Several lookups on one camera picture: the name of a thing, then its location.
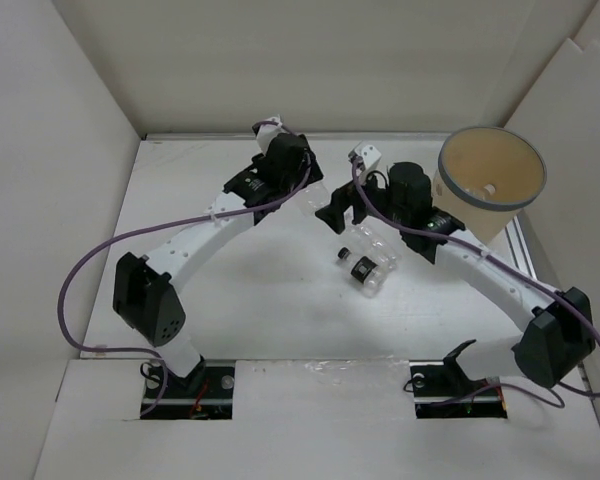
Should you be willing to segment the black label plastic bottle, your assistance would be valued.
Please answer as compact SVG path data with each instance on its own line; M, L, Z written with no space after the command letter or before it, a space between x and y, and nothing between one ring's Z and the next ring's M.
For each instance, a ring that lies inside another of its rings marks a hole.
M378 294L388 276L388 272L372 258L346 246L338 251L336 265L346 280L369 298Z

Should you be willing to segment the beige bin with grey rim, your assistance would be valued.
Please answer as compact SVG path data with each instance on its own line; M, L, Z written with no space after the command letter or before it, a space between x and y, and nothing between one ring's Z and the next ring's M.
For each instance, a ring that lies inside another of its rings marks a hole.
M460 220L484 244L543 191L546 164L509 130L468 127L444 141L432 180L435 207Z

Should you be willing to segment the blue cap clear bottle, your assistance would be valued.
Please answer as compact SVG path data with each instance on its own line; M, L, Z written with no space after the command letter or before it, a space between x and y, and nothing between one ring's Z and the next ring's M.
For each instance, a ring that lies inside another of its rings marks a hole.
M487 184L484 186L468 188L467 192L475 198L488 199L495 193L495 187L492 184Z

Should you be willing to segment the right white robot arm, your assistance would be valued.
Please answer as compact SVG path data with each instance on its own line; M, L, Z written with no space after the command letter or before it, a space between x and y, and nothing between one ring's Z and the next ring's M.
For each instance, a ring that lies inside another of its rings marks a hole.
M448 390L463 394L499 376L552 388L594 351L587 295L575 287L559 291L537 283L480 245L460 220L434 206L431 181L419 165L393 165L383 186L373 172L356 167L354 173L354 180L317 209L317 218L337 234L345 230L347 210L356 224L367 217L387 221L412 252L458 275L518 328L512 337L466 340L446 354L437 372Z

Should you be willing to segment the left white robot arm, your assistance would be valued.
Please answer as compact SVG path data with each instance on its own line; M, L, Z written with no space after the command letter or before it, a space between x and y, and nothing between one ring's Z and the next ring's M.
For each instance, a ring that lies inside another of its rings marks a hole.
M323 178L305 136L282 131L259 144L261 153L224 185L203 221L141 257L126 253L116 264L113 309L164 359L168 384L181 396L200 390L205 371L204 357L183 330L181 290L228 242Z

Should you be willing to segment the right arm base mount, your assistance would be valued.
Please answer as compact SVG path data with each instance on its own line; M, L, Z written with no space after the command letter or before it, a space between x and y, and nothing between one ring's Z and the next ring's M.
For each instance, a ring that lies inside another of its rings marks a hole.
M403 391L411 394L417 419L507 419L500 388L486 387L486 379L470 380L457 364L460 354L475 343L461 343L442 360L415 360Z

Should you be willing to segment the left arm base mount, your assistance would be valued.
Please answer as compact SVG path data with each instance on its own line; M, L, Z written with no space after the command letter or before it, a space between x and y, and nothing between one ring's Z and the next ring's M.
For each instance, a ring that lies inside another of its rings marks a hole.
M231 420L235 385L235 362L210 362L201 380L191 388L169 375L166 390L150 411L160 392L163 371L158 365L144 362L140 367L144 391L140 403L141 420Z

